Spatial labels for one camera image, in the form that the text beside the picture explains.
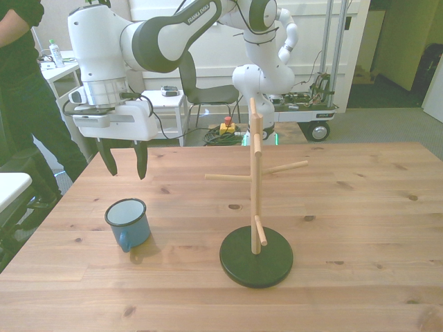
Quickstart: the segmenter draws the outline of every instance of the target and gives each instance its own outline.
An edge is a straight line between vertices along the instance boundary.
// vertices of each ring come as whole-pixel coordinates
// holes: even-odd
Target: person's arm
[[[0,21],[0,47],[15,42],[30,30],[30,26],[14,10],[9,10]]]

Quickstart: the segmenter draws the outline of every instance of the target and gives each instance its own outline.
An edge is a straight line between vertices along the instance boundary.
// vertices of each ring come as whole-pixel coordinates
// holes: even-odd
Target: bottle
[[[51,43],[51,45],[49,45],[49,49],[51,50],[51,54],[53,55],[55,66],[58,68],[64,67],[63,57],[60,49],[58,48],[58,45],[54,43],[54,39],[50,39],[49,42]]]

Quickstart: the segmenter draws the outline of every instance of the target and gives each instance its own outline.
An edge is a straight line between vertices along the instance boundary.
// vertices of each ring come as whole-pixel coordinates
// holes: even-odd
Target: gray chair
[[[229,116],[233,116],[233,113],[231,115],[229,104],[233,104],[234,102],[236,102],[238,121],[241,122],[240,111],[238,107],[239,92],[233,85],[216,86],[207,89],[197,88],[197,74],[195,70],[195,63],[189,51],[184,54],[183,59],[181,60],[181,63],[179,65],[179,70],[183,92],[185,93],[186,97],[188,97],[188,102],[192,104],[189,109],[189,114],[191,114],[192,108],[194,106],[198,105],[199,107],[195,126],[199,124],[200,108],[204,104],[225,105],[228,107]]]

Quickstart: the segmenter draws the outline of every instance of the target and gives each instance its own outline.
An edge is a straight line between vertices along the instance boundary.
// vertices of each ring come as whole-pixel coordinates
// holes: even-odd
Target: wheel
[[[329,136],[330,132],[331,129],[326,121],[315,121],[309,123],[306,138],[314,142],[321,142]]]

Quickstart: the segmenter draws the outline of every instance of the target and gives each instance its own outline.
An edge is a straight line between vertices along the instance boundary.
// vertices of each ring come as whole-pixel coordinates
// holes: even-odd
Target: wire
[[[240,131],[240,128],[238,126],[235,126],[235,131]],[[219,132],[220,132],[220,126],[216,126],[210,129],[209,132],[203,137],[205,146],[236,145],[237,143],[241,143],[243,141],[243,137],[241,135],[235,135],[235,132],[224,133],[222,135],[219,135],[218,134]]]
[[[166,137],[167,140],[176,140],[177,138],[184,137],[184,136],[188,135],[189,133],[192,133],[193,131],[196,131],[196,130],[210,130],[209,128],[195,128],[195,129],[193,129],[193,130],[191,130],[191,131],[188,131],[187,133],[184,133],[183,135],[180,135],[180,136],[177,136],[177,137],[168,137],[168,136],[166,135],[164,129],[163,129],[163,124],[161,123],[161,119],[160,119],[160,117],[154,112],[154,107],[152,106],[151,100],[150,100],[148,97],[146,97],[145,95],[142,95],[141,93],[138,93],[138,94],[140,95],[140,96],[138,97],[138,99],[144,99],[144,100],[146,100],[146,101],[148,102],[148,104],[150,105],[150,116],[151,116],[152,114],[154,114],[154,116],[155,116],[155,117],[157,118],[157,120],[160,122],[160,130],[161,130],[161,133]]]
[[[180,3],[180,6],[177,8],[177,10],[175,11],[174,15],[180,11],[181,7],[183,7],[183,5],[185,4],[186,1],[187,1],[187,0],[183,0],[183,1]]]
[[[263,33],[257,33],[257,32],[255,32],[255,31],[253,31],[253,30],[251,29],[251,27],[249,26],[248,22],[246,21],[246,19],[244,18],[244,16],[243,16],[243,12],[242,12],[242,9],[240,8],[240,6],[239,6],[239,4],[238,4],[238,1],[237,1],[237,0],[231,0],[231,1],[232,1],[233,3],[235,3],[235,5],[237,6],[238,11],[239,11],[239,13],[240,13],[240,16],[241,16],[242,19],[243,19],[243,22],[246,24],[246,27],[248,28],[248,30],[251,31],[251,33],[253,33],[254,35],[259,35],[259,36],[261,36],[261,35],[266,35],[266,34],[268,34],[268,33],[272,33],[272,32],[274,32],[274,31],[277,31],[277,30],[278,30],[278,28],[274,28],[274,29],[272,29],[272,30],[270,30],[270,31],[265,31],[265,32],[263,32]]]
[[[62,113],[63,113],[63,115],[66,115],[66,112],[65,112],[65,108],[66,108],[66,106],[67,106],[67,104],[69,103],[69,100],[67,100],[64,104],[63,104],[63,107],[62,107]]]
[[[311,80],[311,78],[312,78],[312,74],[314,73],[314,69],[315,69],[315,67],[316,67],[316,62],[317,62],[318,57],[320,56],[320,53],[321,53],[321,51],[318,52],[317,57],[316,57],[316,59],[314,60],[314,65],[312,66],[312,71],[311,71],[311,75],[309,76],[309,79],[308,79],[307,81],[301,81],[301,82],[297,83],[296,85],[304,84],[304,83],[308,83],[308,82]]]

